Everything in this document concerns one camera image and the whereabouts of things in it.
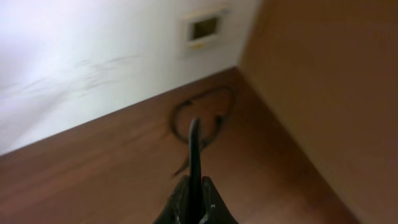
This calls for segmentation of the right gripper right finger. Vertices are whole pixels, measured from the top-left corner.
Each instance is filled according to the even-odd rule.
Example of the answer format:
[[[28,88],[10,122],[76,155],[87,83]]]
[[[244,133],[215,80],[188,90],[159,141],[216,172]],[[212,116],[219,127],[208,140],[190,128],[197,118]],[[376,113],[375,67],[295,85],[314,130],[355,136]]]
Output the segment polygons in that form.
[[[200,224],[238,224],[210,177],[202,178],[202,190],[205,213]]]

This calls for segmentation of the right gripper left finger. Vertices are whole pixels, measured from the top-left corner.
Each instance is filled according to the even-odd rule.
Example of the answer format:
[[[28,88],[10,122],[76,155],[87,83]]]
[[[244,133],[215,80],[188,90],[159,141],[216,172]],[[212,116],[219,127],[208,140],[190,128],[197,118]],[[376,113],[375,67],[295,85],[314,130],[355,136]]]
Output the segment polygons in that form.
[[[189,176],[183,175],[153,224],[186,224]]]

